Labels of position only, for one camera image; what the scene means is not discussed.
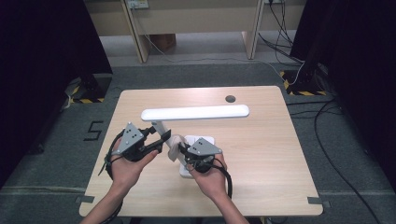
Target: handheld controller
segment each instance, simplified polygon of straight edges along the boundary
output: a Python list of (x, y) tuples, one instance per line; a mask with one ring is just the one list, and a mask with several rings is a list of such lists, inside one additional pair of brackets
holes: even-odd
[(180, 152), (184, 154), (184, 161), (200, 172), (206, 173), (210, 170), (215, 160), (215, 155), (222, 153), (221, 149), (211, 144), (204, 138), (199, 138), (192, 146), (186, 144), (178, 145)]
[(161, 153), (163, 151), (163, 143), (171, 137), (171, 131), (169, 130), (161, 135), (160, 140), (145, 146), (147, 136), (155, 132), (156, 130), (152, 126), (141, 130), (137, 129), (132, 122), (128, 122), (119, 148), (113, 151), (111, 155), (122, 155), (128, 161), (140, 161), (153, 150), (158, 150)]

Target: white object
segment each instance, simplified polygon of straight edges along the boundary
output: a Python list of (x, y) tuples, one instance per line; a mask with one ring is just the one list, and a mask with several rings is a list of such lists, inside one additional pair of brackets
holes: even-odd
[(249, 114), (247, 105), (213, 105), (146, 109), (141, 118), (144, 121), (165, 121), (183, 119), (232, 119), (244, 118)]

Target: small round object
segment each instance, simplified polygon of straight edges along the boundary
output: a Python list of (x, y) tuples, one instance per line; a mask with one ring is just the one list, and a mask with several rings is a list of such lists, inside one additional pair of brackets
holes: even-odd
[(225, 101), (227, 101), (228, 103), (233, 103), (235, 102), (236, 98), (233, 95), (228, 95), (225, 97)]

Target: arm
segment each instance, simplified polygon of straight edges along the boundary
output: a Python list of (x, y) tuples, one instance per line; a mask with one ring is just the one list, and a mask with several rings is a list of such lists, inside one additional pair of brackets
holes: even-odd
[[(117, 149), (120, 144), (119, 141), (115, 144), (114, 149)], [(91, 210), (91, 212), (80, 222), (81, 224), (87, 223), (101, 223), (110, 217), (117, 207), (122, 202), (123, 198), (128, 194), (131, 187), (133, 187), (143, 168), (149, 164), (156, 155), (157, 150), (150, 152), (141, 161), (132, 162), (124, 158), (114, 161), (119, 156), (111, 158), (114, 161), (111, 164), (113, 172), (113, 184), (111, 185), (105, 197)]]
[[(216, 155), (216, 159), (221, 161), (224, 168), (227, 169), (227, 164), (224, 161), (222, 154)], [(221, 166), (220, 162), (214, 161), (214, 164)], [(195, 170), (190, 171), (194, 177), (202, 193), (206, 195), (224, 216), (228, 224), (248, 223), (233, 201), (228, 197), (225, 188), (225, 176), (218, 169), (210, 169), (207, 173), (201, 174)]]

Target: power outlet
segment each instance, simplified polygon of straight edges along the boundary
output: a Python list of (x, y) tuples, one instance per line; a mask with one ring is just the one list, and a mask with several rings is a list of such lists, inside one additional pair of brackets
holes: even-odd
[[(282, 4), (285, 3), (286, 0), (273, 0), (273, 4)], [(270, 5), (270, 0), (264, 0), (265, 5)]]
[(128, 8), (137, 9), (137, 8), (149, 8), (148, 0), (128, 0)]

